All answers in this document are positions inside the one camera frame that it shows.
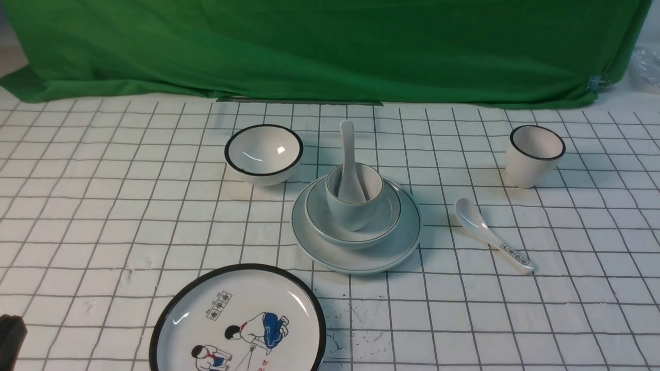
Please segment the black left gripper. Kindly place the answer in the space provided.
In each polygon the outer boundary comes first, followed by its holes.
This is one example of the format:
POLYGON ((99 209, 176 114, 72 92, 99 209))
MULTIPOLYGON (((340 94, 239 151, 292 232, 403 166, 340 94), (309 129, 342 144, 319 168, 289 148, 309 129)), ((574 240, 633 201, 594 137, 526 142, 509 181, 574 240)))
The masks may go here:
POLYGON ((27 332, 23 317, 1 316, 1 370, 14 370, 27 332))

